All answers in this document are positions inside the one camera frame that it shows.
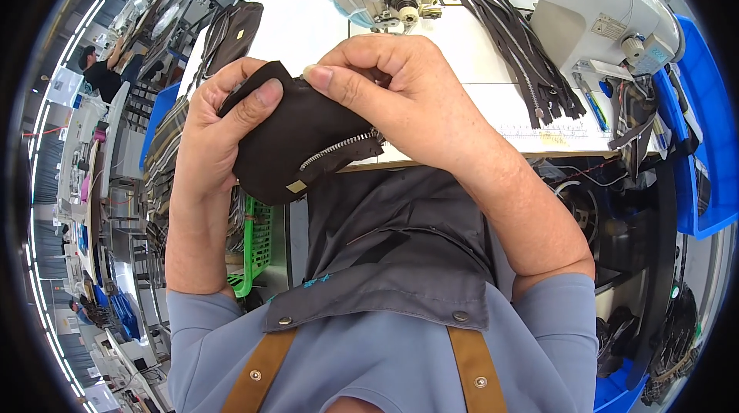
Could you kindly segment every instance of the snap button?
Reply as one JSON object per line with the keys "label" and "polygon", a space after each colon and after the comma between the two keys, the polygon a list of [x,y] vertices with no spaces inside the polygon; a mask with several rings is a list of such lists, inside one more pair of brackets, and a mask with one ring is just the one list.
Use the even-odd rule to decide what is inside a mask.
{"label": "snap button", "polygon": [[454,312],[451,313],[451,316],[456,321],[467,321],[467,320],[469,320],[469,314],[467,312],[463,311],[463,310],[455,310]]}

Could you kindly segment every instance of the fingernail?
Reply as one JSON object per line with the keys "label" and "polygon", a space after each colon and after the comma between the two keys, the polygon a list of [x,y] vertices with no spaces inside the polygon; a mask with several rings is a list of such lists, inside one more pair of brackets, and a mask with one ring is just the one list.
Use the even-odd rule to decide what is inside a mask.
{"label": "fingernail", "polygon": [[308,65],[303,70],[303,77],[313,88],[319,91],[327,91],[331,82],[333,70],[321,65]]}
{"label": "fingernail", "polygon": [[254,94],[265,107],[275,107],[282,98],[282,83],[277,78],[272,78],[261,85]]}

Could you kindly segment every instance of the green plastic basket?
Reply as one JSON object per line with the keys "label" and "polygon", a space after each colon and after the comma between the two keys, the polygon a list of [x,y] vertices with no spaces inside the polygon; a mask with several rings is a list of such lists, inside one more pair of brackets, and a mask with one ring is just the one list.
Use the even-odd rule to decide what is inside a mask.
{"label": "green plastic basket", "polygon": [[244,222],[244,273],[229,273],[227,277],[238,298],[249,294],[254,279],[267,268],[272,256],[272,206],[247,196],[246,213],[254,218]]}

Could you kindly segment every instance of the blue container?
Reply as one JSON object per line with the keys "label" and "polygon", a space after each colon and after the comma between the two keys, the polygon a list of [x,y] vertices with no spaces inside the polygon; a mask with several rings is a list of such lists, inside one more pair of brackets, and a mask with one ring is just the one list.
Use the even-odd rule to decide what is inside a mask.
{"label": "blue container", "polygon": [[152,145],[154,134],[157,131],[157,126],[162,122],[164,115],[171,110],[174,103],[177,101],[177,93],[180,91],[180,83],[175,83],[168,88],[162,89],[157,94],[157,98],[154,99],[154,106],[152,107],[152,114],[149,117],[149,126],[146,128],[146,135],[143,137],[143,146],[141,147],[141,158],[139,159],[139,168],[143,170],[143,160],[146,159],[146,154],[149,152],[149,147]]}
{"label": "blue container", "polygon": [[[678,21],[685,33],[685,55],[678,62],[680,83],[703,131],[704,141],[698,146],[696,157],[706,165],[711,181],[708,208],[699,216],[695,158],[691,155],[675,162],[678,231],[704,239],[739,218],[739,142],[732,106],[706,41],[691,20],[678,15]],[[668,114],[673,109],[679,111],[664,72],[655,76],[655,86],[662,89],[660,96],[670,102]],[[668,122],[665,114],[660,115],[673,132],[677,130],[680,140],[687,139],[682,116],[673,116]]]}
{"label": "blue container", "polygon": [[631,370],[631,360],[624,359],[624,364],[608,378],[596,378],[596,401],[593,412],[628,413],[642,394],[649,375],[644,375],[633,390],[626,389],[626,377]]}

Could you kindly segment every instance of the workbench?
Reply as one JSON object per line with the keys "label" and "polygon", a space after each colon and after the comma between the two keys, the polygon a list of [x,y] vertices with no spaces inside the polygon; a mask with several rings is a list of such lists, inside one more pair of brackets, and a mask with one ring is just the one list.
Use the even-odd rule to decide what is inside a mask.
{"label": "workbench", "polygon": [[[304,67],[317,63],[349,35],[370,32],[350,25],[329,0],[253,1],[264,5],[264,13],[249,56],[280,60],[294,77],[300,76]],[[179,95],[187,91],[197,71],[207,31],[206,28],[198,35],[182,76]],[[445,7],[441,18],[421,20],[412,34],[426,36],[439,46],[485,119],[524,156],[616,155],[614,150],[608,148],[608,142],[613,140],[613,131],[600,131],[596,117],[587,107],[587,101],[579,89],[574,89],[574,92],[587,109],[584,117],[578,120],[561,117],[549,126],[531,129],[528,110],[512,70],[495,48],[485,28],[466,8]],[[594,94],[609,124],[613,125],[614,110],[610,100],[600,91],[594,91]],[[656,139],[652,135],[651,152],[657,151]],[[382,155],[353,162],[344,170],[397,168],[415,164],[388,142],[383,145],[383,150]]]}

